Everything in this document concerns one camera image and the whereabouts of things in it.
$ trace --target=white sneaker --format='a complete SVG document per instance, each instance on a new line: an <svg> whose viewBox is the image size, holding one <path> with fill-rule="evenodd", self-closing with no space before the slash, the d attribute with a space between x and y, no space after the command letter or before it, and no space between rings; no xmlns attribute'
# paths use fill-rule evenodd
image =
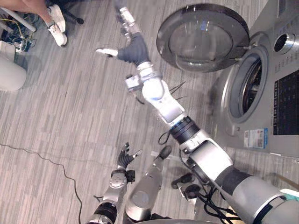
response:
<svg viewBox="0 0 299 224"><path fill-rule="evenodd" d="M65 34L61 32L57 24L54 24L48 28L52 36L54 37L57 45L59 47L65 45L67 43L67 37Z"/></svg>
<svg viewBox="0 0 299 224"><path fill-rule="evenodd" d="M60 7L58 5L49 6L49 15L51 16L52 20L58 25L61 32L65 31L65 20Z"/></svg>

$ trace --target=front-loading washing machine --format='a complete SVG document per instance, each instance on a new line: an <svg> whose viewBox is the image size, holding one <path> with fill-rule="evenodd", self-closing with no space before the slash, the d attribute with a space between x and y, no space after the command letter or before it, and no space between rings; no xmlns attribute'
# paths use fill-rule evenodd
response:
<svg viewBox="0 0 299 224"><path fill-rule="evenodd" d="M269 0L250 31L227 7L186 6L163 22L157 49L182 70L224 69L212 134L221 146L299 157L299 1Z"/></svg>

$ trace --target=washing machine door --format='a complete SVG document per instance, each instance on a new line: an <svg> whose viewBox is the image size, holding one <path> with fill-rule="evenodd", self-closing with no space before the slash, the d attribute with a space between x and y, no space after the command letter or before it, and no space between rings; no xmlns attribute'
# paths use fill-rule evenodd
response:
<svg viewBox="0 0 299 224"><path fill-rule="evenodd" d="M241 58L249 45L245 20L235 11L215 4L197 4L170 15L157 35L157 49L174 67L211 72Z"/></svg>

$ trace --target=black wire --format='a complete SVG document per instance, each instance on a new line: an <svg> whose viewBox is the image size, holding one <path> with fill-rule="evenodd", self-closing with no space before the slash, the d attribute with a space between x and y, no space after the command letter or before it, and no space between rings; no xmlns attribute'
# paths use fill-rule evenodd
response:
<svg viewBox="0 0 299 224"><path fill-rule="evenodd" d="M61 166L62 169L63 169L63 171L64 171L64 176L65 176L65 178L67 178L67 179L69 179L69 180L72 180L72 181L74 182L75 194L76 194L77 199L78 199L79 202L80 202L80 209L79 209L78 221L79 221L79 224L81 224L82 201L81 201L81 199L80 199L80 197L79 197L79 195L78 195L78 193L77 193L76 180L73 179L73 178L71 178L71 177L68 177L68 176L66 175L65 167L64 167L63 164L53 162L53 161L50 160L50 159L47 159L47 158L42 157L39 153L37 153L37 152L32 152L32 151L30 151L30 150L28 150L28 149L25 149L25 148L16 148L16 147L13 147L13 146L10 146L10 145L4 145L4 144L0 144L0 146L8 147L8 148L11 148L11 149L14 149L14 150L23 150L23 151L25 151L25 152L28 153L28 154L36 154L36 155L38 155L38 157L40 157L42 160L46 160L46 161L49 161L50 163L52 163L52 164L54 164L54 165Z"/></svg>
<svg viewBox="0 0 299 224"><path fill-rule="evenodd" d="M93 196L95 199L97 199L97 201L100 203L101 202L101 200L100 199L103 199L103 196L96 196L96 195L94 195Z"/></svg>
<svg viewBox="0 0 299 224"><path fill-rule="evenodd" d="M137 100L138 103L140 103L140 104L142 104L142 105L145 105L145 103L142 102L137 96L134 96L134 97L135 97L135 99Z"/></svg>
<svg viewBox="0 0 299 224"><path fill-rule="evenodd" d="M177 86L171 88L171 89L169 90L169 92L172 91L170 94L172 95L173 93L175 93L179 88L181 88L181 87L185 84L185 82L186 82L186 81L183 81L181 84L179 84L179 85L177 85Z"/></svg>
<svg viewBox="0 0 299 224"><path fill-rule="evenodd" d="M167 134L167 137L166 137L165 141L161 142L161 139L162 139L163 136L166 135L166 134ZM167 141L168 141L168 139L169 139L169 136L170 136L170 131L164 132L164 133L160 136L160 138L159 138L159 140L158 140L158 144L159 144L159 145L164 145L164 144L166 144Z"/></svg>
<svg viewBox="0 0 299 224"><path fill-rule="evenodd" d="M183 96L183 97L176 98L176 100L179 100L179 99L182 99L182 98L185 98L185 97L187 97L187 96Z"/></svg>
<svg viewBox="0 0 299 224"><path fill-rule="evenodd" d="M182 158L182 152L181 150L179 150L179 159L180 161L182 162L182 164L188 169L190 170L193 174L196 175L198 181L199 181L199 184L201 185L201 188L204 190L205 194L206 195L202 195L201 193L198 193L198 197L205 205L204 205L204 210L207 214L211 215L211 216L214 216L214 217L217 217L221 220L222 223L226 224L223 220L226 220L229 224L233 224L231 222L231 220L241 220L239 217L227 217L225 216L220 210L224 210L224 211L227 211L229 213L231 213L232 210L230 209L225 209L225 208L222 208L222 207L218 207L214 204L214 202L212 201L212 197L214 195L214 193L217 191L217 188L215 187L211 187L209 193L206 191L205 187L203 186L202 182L201 182L201 179L199 178L199 176L197 175L196 172L194 172L184 161L183 161L183 158ZM210 207L211 209L213 209L217 214L215 213L212 213L212 212L209 212L207 207Z"/></svg>

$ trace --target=knob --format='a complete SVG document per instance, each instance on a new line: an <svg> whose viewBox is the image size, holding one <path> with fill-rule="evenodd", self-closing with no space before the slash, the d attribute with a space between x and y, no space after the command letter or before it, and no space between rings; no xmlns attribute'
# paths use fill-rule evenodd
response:
<svg viewBox="0 0 299 224"><path fill-rule="evenodd" d="M295 35L294 34L282 34L275 41L274 51L280 54L285 54L288 52L295 43Z"/></svg>

